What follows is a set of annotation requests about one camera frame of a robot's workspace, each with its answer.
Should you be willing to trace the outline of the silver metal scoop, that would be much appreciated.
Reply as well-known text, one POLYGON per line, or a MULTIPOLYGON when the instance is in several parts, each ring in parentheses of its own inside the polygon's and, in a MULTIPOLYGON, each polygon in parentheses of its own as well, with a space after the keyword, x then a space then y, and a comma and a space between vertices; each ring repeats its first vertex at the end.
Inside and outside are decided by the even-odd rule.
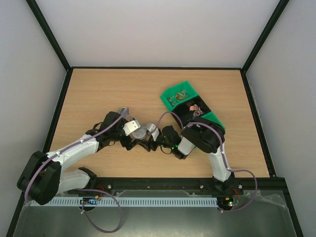
POLYGON ((120 114, 122 117, 126 117, 129 115, 129 108, 127 107, 121 107, 118 111, 118 114, 120 114))

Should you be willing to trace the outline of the silver metal jar lid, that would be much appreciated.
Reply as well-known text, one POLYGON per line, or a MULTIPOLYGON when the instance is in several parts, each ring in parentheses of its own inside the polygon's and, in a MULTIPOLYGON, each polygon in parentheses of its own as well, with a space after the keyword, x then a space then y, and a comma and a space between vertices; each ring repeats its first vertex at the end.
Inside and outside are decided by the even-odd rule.
POLYGON ((147 132, 147 127, 143 125, 139 129, 132 132, 131 136, 135 139, 143 140, 147 136, 147 132))

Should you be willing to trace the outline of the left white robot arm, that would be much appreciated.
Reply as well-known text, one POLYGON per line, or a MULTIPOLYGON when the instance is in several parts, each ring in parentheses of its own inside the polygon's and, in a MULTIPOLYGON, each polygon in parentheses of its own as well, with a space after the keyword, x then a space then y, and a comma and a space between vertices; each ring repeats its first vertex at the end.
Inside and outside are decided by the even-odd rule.
POLYGON ((89 173, 82 169, 68 172, 67 168, 111 142, 128 144, 130 135, 141 127, 138 120, 127 119, 128 115, 127 110, 109 112, 102 122, 71 144, 48 153, 34 152, 17 182, 25 201, 34 200, 44 205, 59 193, 85 188, 91 178, 89 173))

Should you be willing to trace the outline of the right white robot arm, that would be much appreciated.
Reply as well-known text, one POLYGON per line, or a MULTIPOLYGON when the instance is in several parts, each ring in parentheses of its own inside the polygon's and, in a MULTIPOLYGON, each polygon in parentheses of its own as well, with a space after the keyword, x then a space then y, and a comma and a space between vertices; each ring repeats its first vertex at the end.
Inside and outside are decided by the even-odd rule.
POLYGON ((224 194, 233 187, 235 175, 230 169, 225 153, 225 129, 218 123, 204 118, 195 118, 178 133, 172 125, 158 129, 154 124, 147 129, 147 140, 138 145, 146 151, 158 147, 167 148, 178 159, 185 159, 193 149, 204 152, 213 170, 213 189, 224 194))

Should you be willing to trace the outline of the green candy bin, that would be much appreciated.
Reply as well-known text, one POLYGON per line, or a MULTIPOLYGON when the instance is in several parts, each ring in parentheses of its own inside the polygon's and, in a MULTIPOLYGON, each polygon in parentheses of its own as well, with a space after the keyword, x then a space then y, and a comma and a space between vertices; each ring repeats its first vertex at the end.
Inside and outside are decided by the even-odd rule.
MULTIPOLYGON (((205 117, 194 117, 192 122, 199 122, 212 127, 221 137, 222 142, 225 142, 225 129, 220 121, 215 118, 215 115, 206 115, 205 117)), ((200 138, 198 138, 197 147, 205 153, 216 153, 217 149, 220 147, 220 141, 217 135, 209 128, 194 124, 192 126, 195 130, 201 133, 200 138)))
POLYGON ((188 81, 181 82, 166 89, 160 96, 161 101, 169 111, 172 111, 180 103, 198 96, 196 90, 188 81))

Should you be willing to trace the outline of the black candy bin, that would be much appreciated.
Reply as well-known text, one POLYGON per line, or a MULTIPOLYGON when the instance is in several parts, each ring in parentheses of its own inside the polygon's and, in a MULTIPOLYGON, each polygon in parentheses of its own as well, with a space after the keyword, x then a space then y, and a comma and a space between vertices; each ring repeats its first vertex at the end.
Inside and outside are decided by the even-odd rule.
POLYGON ((192 121, 194 117, 201 117, 211 112, 211 109, 200 96, 190 97, 187 101, 181 101, 173 110, 183 126, 192 121))

